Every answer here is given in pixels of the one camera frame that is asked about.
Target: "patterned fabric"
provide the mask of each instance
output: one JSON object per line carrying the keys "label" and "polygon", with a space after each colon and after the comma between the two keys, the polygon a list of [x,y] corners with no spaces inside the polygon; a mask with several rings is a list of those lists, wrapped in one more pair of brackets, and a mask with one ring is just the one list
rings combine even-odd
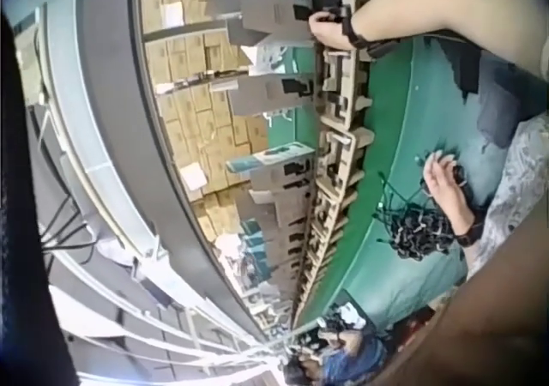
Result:
{"label": "patterned fabric", "polygon": [[341,349],[323,362],[324,383],[341,386],[347,382],[356,382],[377,372],[386,357],[387,350],[377,337],[365,342],[358,356],[349,356]]}
{"label": "patterned fabric", "polygon": [[549,115],[542,115],[518,126],[468,278],[492,258],[543,197],[548,179]]}

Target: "tangled cable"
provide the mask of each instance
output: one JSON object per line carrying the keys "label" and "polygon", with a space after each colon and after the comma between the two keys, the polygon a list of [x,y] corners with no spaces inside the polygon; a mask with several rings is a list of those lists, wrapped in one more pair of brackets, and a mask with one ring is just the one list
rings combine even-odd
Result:
{"label": "tangled cable", "polygon": [[[455,240],[455,234],[448,218],[432,200],[425,180],[421,179],[419,189],[407,199],[395,190],[382,173],[379,173],[379,177],[383,183],[383,200],[373,218],[383,223],[389,239],[377,241],[389,244],[403,259],[421,261],[435,251],[447,255]],[[454,168],[454,178],[462,188],[466,200],[471,202],[472,193],[462,166]],[[425,203],[420,205],[411,202],[421,191],[427,196]],[[393,208],[394,196],[403,201],[398,208]]]}
{"label": "tangled cable", "polygon": [[[81,265],[83,265],[83,264],[86,264],[86,263],[90,262],[90,260],[92,260],[92,257],[94,255],[95,245],[97,244],[98,239],[95,239],[94,241],[89,242],[89,243],[85,243],[85,244],[66,244],[66,245],[63,245],[63,243],[65,243],[67,240],[69,240],[74,235],[76,235],[78,232],[80,232],[81,230],[83,230],[87,227],[87,224],[83,223],[83,224],[75,227],[71,231],[67,232],[66,234],[64,234],[65,230],[67,230],[70,227],[70,225],[75,221],[76,217],[79,214],[78,212],[74,212],[69,217],[69,219],[66,220],[61,225],[61,227],[59,227],[57,229],[57,231],[55,233],[52,233],[51,236],[49,236],[49,237],[47,236],[49,231],[55,225],[55,223],[57,221],[57,218],[61,214],[63,208],[66,206],[66,204],[69,202],[70,199],[71,199],[70,196],[66,196],[63,199],[63,201],[61,202],[61,204],[57,208],[55,214],[51,218],[50,222],[45,227],[44,231],[40,234],[40,240],[41,240],[43,251],[45,253],[48,253],[48,252],[51,252],[51,251],[54,251],[54,250],[79,250],[79,249],[88,249],[89,248],[90,249],[89,256],[86,258],[86,260],[84,260],[83,262],[80,263]],[[51,259],[50,259],[50,261],[48,262],[48,265],[47,265],[48,272],[51,270],[52,263],[53,263],[53,256],[51,257]]]}

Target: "wrist strap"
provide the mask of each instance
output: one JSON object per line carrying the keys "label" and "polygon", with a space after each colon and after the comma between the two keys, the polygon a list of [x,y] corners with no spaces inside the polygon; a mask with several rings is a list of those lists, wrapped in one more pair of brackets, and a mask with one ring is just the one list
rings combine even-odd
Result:
{"label": "wrist strap", "polygon": [[341,31],[343,35],[349,39],[349,43],[351,43],[356,50],[366,49],[372,58],[384,56],[392,51],[401,41],[400,39],[385,39],[378,41],[366,40],[364,37],[356,34],[353,29],[353,24],[351,23],[351,18],[353,16],[351,8],[349,6],[342,7],[341,14]]}

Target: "hand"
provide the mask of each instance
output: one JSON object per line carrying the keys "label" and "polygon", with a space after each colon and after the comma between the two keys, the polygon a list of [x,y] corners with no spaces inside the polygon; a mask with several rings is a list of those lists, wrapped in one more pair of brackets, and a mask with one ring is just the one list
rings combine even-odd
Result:
{"label": "hand", "polygon": [[337,341],[338,336],[337,333],[329,332],[329,331],[319,331],[318,332],[318,338],[324,339],[325,341]]}
{"label": "hand", "polygon": [[461,236],[473,225],[474,215],[454,179],[455,156],[442,155],[441,151],[429,155],[423,168],[423,179],[433,200],[448,217],[454,234]]}
{"label": "hand", "polygon": [[309,27],[315,38],[327,47],[336,50],[352,50],[347,36],[343,35],[340,23],[334,22],[334,15],[326,11],[319,11],[309,17]]}

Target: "blue shirt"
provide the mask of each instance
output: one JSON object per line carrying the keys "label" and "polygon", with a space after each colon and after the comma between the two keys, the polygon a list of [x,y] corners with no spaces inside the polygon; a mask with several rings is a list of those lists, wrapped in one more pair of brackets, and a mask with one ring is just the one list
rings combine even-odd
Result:
{"label": "blue shirt", "polygon": [[349,356],[341,349],[326,358],[323,363],[324,382],[340,385],[359,380],[369,372],[377,371],[386,357],[387,349],[377,337],[369,341],[363,339],[357,356]]}

